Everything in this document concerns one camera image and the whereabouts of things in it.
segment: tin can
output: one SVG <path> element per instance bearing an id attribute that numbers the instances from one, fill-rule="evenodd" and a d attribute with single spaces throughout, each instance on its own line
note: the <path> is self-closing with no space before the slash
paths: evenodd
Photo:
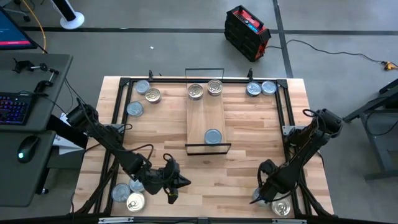
<path id="1" fill-rule="evenodd" d="M 223 83 L 219 80 L 210 80 L 207 83 L 207 91 L 211 96 L 220 96 L 223 91 Z"/>
<path id="2" fill-rule="evenodd" d="M 147 80 L 139 80 L 136 83 L 136 91 L 140 95 L 145 95 L 147 91 L 150 89 L 150 84 Z"/>
<path id="3" fill-rule="evenodd" d="M 218 144 L 221 143 L 222 135 L 217 129 L 209 129 L 205 133 L 205 143 L 206 144 Z"/>
<path id="4" fill-rule="evenodd" d="M 151 88 L 145 94 L 145 98 L 149 103 L 156 104 L 162 100 L 162 95 L 158 89 Z"/>
<path id="5" fill-rule="evenodd" d="M 133 101 L 127 105 L 127 113 L 135 118 L 144 113 L 144 107 L 138 101 Z"/>
<path id="6" fill-rule="evenodd" d="M 256 188 L 255 190 L 254 190 L 254 193 L 253 193 L 253 200 L 255 200 L 255 199 L 257 199 L 258 197 L 260 196 L 260 190 L 258 189 L 258 188 Z M 259 206 L 269 206 L 269 204 L 267 204 L 265 201 L 263 201 L 263 200 L 260 200 L 260 201 L 258 201 L 258 202 L 256 202 L 256 204 L 257 205 L 259 205 Z"/>
<path id="7" fill-rule="evenodd" d="M 130 188 L 127 184 L 118 184 L 112 189 L 112 198 L 115 202 L 125 202 L 130 195 Z"/>
<path id="8" fill-rule="evenodd" d="M 261 93 L 261 86 L 257 82 L 249 82 L 248 85 L 246 85 L 246 94 L 255 97 L 260 95 Z"/>
<path id="9" fill-rule="evenodd" d="M 192 84 L 188 87 L 188 95 L 191 100 L 200 100 L 203 97 L 203 87 L 199 84 Z"/>
<path id="10" fill-rule="evenodd" d="M 126 205 L 130 212 L 139 212 L 145 206 L 145 197 L 142 193 L 134 192 L 128 197 Z"/>
<path id="11" fill-rule="evenodd" d="M 276 92 L 276 84 L 271 81 L 264 81 L 261 84 L 262 94 L 266 96 L 271 96 Z"/>
<path id="12" fill-rule="evenodd" d="M 129 186 L 133 192 L 142 192 L 145 190 L 143 184 L 139 180 L 134 181 L 130 179 Z"/>
<path id="13" fill-rule="evenodd" d="M 279 193 L 277 193 L 277 195 L 275 196 L 276 199 L 281 198 L 281 197 L 283 197 L 283 195 L 281 195 Z M 287 198 L 284 198 L 282 200 L 272 202 L 271 208 L 275 214 L 280 215 L 280 216 L 286 216 L 290 212 L 290 202 L 287 200 Z"/>

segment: gray floor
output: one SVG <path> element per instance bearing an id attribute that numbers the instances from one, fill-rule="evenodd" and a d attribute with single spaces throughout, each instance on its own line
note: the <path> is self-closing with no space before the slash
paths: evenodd
<path id="1" fill-rule="evenodd" d="M 43 26 L 59 26 L 50 1 L 36 13 Z M 222 29 L 226 11 L 243 4 L 277 29 L 272 0 L 70 0 L 86 16 L 85 27 L 212 28 Z M 279 0 L 284 29 L 290 30 L 398 30 L 395 0 Z M 20 16 L 14 17 L 22 26 Z M 40 32 L 29 32 L 42 43 Z M 224 67 L 225 75 L 243 77 L 249 68 L 259 77 L 286 77 L 282 53 L 267 49 L 260 61 L 248 62 L 223 34 L 47 32 L 47 50 L 72 54 L 68 74 L 72 86 L 96 105 L 105 75 L 183 75 L 184 68 Z M 398 62 L 397 35 L 286 35 L 329 51 L 361 52 L 377 60 Z M 272 35 L 271 45 L 280 45 Z M 312 109 L 328 108 L 347 115 L 374 98 L 378 89 L 397 78 L 362 57 L 327 55 L 291 42 L 288 45 L 293 76 L 304 78 Z M 58 104 L 69 108 L 67 90 Z M 335 213 L 345 218 L 393 222 L 398 220 L 398 178 L 365 182 L 363 175 L 378 171 L 374 154 L 360 122 L 344 126 L 340 137 L 323 149 L 325 172 Z M 61 215 L 70 208 L 77 171 L 52 172 L 45 196 L 36 196 L 29 208 L 0 208 L 2 219 Z"/>

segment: wooden tabletop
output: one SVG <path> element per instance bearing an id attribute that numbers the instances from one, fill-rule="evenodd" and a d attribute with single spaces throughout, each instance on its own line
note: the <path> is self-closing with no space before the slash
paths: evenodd
<path id="1" fill-rule="evenodd" d="M 104 77 L 97 104 L 99 121 L 110 123 L 118 92 L 120 77 Z M 294 112 L 295 124 L 304 126 L 311 119 L 302 114 L 308 108 L 308 98 L 302 79 L 288 79 L 290 100 Z M 157 195 L 144 192 L 145 208 L 131 213 L 125 203 L 113 203 L 112 215 L 147 217 L 277 217 L 269 207 L 250 205 L 252 194 L 257 187 L 257 168 L 267 159 L 279 165 L 285 161 L 282 137 L 274 96 L 261 95 L 256 98 L 245 94 L 245 84 L 224 84 L 223 101 L 227 142 L 232 147 L 227 155 L 187 156 L 187 85 L 183 83 L 151 83 L 162 93 L 162 101 L 151 105 L 144 96 L 135 90 L 131 101 L 140 101 L 144 105 L 144 114 L 138 118 L 128 117 L 127 123 L 132 129 L 126 131 L 124 147 L 132 149 L 143 144 L 155 147 L 151 162 L 154 168 L 163 167 L 164 153 L 170 153 L 180 164 L 181 174 L 192 184 L 179 189 L 179 198 L 174 205 L 167 203 L 167 196 L 161 190 Z M 125 88 L 119 110 L 118 122 L 126 98 Z M 284 106 L 285 120 L 287 112 Z M 149 149 L 141 154 L 147 156 Z M 80 208 L 97 187 L 104 158 L 104 148 L 98 146 L 87 152 L 81 167 L 73 202 Z M 333 213 L 329 190 L 322 160 L 314 156 L 305 166 L 308 188 L 323 205 L 326 211 Z M 129 182 L 129 177 L 119 169 L 117 183 Z M 109 187 L 104 190 L 103 205 L 108 197 Z M 302 211 L 301 192 L 298 199 Z"/>

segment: rgb keyboard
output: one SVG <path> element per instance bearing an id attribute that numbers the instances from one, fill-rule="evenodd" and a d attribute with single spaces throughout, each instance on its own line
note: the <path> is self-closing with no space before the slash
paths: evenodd
<path id="1" fill-rule="evenodd" d="M 0 125 L 25 125 L 33 99 L 31 93 L 0 93 Z"/>

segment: monitor screen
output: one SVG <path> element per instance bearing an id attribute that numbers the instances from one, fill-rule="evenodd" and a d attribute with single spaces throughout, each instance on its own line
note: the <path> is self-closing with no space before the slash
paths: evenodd
<path id="1" fill-rule="evenodd" d="M 37 46 L 0 7 L 0 50 L 36 49 Z"/>

